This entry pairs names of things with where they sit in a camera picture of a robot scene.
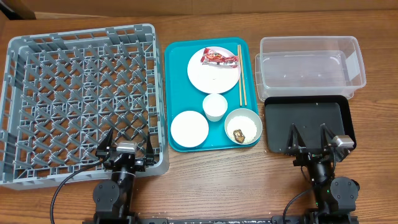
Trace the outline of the white rice pile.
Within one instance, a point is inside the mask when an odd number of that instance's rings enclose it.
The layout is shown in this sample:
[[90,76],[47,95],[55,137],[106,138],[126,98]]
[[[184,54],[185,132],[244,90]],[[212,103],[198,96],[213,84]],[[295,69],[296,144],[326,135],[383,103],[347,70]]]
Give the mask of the white rice pile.
[[235,116],[227,124],[226,130],[228,137],[234,142],[236,141],[233,136],[233,131],[237,129],[240,129],[245,135],[245,140],[243,144],[250,144],[256,139],[257,126],[254,121],[247,116]]

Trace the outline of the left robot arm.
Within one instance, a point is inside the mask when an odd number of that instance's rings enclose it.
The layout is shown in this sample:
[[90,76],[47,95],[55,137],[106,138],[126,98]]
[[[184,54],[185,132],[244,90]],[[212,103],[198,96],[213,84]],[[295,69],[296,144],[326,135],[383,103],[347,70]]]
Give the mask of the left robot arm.
[[155,155],[150,141],[142,157],[137,156],[137,143],[132,141],[113,143],[114,129],[110,129],[96,149],[105,169],[111,171],[111,178],[100,182],[93,191],[96,204],[94,224],[139,223],[137,215],[130,211],[136,172],[144,172],[155,164]]

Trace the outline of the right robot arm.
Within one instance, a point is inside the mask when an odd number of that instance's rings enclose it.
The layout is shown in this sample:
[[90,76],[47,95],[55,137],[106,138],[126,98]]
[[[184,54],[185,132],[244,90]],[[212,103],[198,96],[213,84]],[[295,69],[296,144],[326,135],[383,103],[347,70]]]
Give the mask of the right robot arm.
[[320,125],[321,148],[311,152],[305,145],[296,125],[291,124],[287,150],[295,156],[294,166],[307,168],[311,188],[296,195],[285,206],[282,222],[288,223],[287,210],[309,192],[315,196],[316,208],[308,209],[299,223],[357,223],[351,216],[356,210],[360,186],[357,181],[335,175],[336,164],[354,149],[348,135],[336,135],[325,124]]

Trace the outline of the grey bowl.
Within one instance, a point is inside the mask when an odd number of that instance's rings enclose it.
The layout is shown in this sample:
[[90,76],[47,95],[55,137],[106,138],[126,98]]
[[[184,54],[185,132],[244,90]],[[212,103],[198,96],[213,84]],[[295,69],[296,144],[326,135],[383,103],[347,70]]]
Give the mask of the grey bowl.
[[[236,143],[236,142],[232,141],[232,140],[228,137],[227,130],[226,130],[226,129],[227,129],[227,124],[228,124],[229,121],[230,121],[233,117],[235,117],[235,116],[247,116],[248,118],[250,118],[251,120],[253,120],[254,123],[256,124],[256,126],[257,126],[256,139],[255,139],[252,143],[250,143],[250,144],[239,144],[239,143]],[[233,143],[238,144],[238,145],[242,145],[242,146],[248,146],[248,145],[253,145],[253,144],[257,143],[258,140],[259,140],[260,137],[261,137],[262,128],[263,128],[263,126],[262,126],[262,121],[261,121],[259,115],[258,115],[256,112],[254,112],[254,111],[252,111],[252,110],[249,110],[249,109],[246,109],[246,108],[238,108],[238,109],[233,110],[232,112],[230,112],[230,113],[227,115],[227,117],[226,117],[226,119],[225,119],[225,121],[224,121],[224,130],[225,130],[225,133],[226,133],[228,139],[231,140]]]

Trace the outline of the white paper cup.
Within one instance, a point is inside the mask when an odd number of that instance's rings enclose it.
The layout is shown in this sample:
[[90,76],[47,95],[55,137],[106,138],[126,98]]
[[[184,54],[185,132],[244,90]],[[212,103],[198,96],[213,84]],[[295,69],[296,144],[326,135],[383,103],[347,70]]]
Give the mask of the white paper cup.
[[228,102],[223,95],[212,93],[204,98],[202,106],[207,119],[212,122],[217,122],[226,113]]

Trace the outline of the red snack wrapper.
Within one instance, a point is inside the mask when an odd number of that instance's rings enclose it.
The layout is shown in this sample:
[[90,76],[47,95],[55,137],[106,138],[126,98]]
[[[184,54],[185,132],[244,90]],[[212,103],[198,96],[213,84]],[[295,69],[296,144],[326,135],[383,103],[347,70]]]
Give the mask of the red snack wrapper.
[[209,48],[204,49],[200,62],[203,65],[219,65],[233,68],[239,65],[239,59],[237,56],[225,57],[219,52]]

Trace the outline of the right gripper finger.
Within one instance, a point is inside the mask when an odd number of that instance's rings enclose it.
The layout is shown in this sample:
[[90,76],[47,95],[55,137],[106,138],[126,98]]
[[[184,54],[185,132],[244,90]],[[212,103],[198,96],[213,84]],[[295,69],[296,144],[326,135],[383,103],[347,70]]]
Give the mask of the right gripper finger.
[[306,145],[294,123],[290,125],[287,149],[304,149]]
[[329,149],[335,147],[335,143],[333,143],[333,138],[335,134],[326,126],[325,123],[320,125],[320,134],[321,134],[321,147],[323,149]]

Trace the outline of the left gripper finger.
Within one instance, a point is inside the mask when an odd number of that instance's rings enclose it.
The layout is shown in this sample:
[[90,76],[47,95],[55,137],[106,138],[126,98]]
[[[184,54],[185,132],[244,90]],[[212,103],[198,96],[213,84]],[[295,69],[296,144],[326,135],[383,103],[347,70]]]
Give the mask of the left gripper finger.
[[145,156],[147,159],[153,159],[154,158],[154,150],[150,141],[150,132],[147,133],[147,141],[146,141],[146,151],[145,151]]
[[113,132],[114,132],[114,128],[111,128],[105,138],[99,143],[98,147],[97,147],[97,151],[107,151],[109,147],[112,146],[113,144]]

